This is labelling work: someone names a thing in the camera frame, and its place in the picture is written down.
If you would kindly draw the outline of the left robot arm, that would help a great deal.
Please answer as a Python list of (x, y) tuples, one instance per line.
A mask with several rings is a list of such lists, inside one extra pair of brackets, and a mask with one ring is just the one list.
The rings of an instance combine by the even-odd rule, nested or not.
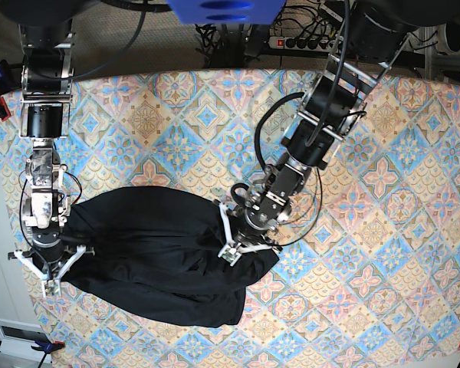
[[(231, 189), (234, 209), (220, 204), (226, 243), (218, 256), (235, 265), (242, 255), (279, 249), (267, 233), (285, 223), (291, 198), (312, 171), (327, 167), (324, 157), (342, 143), (364, 114), (365, 99), (392, 67), (409, 36), (421, 27), (435, 27), (460, 15), (460, 1), (346, 1), (338, 35), (324, 71), (305, 93), (281, 98), (258, 122), (255, 153), (263, 177)], [(300, 99), (292, 136), (283, 138), (284, 154), (267, 164), (260, 136), (265, 121), (283, 103)]]

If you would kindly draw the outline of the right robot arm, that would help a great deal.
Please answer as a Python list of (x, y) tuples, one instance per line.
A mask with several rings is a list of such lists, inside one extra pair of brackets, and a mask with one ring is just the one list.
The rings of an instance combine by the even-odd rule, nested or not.
[(62, 232), (71, 213), (64, 187), (67, 167), (55, 147), (65, 135), (72, 99), (72, 22), (92, 1), (0, 1), (0, 13), (18, 25), (24, 61), (19, 136), (31, 141), (25, 163), (19, 222), (27, 251), (19, 260), (40, 281), (42, 294), (61, 294), (61, 279), (88, 252), (66, 245)]

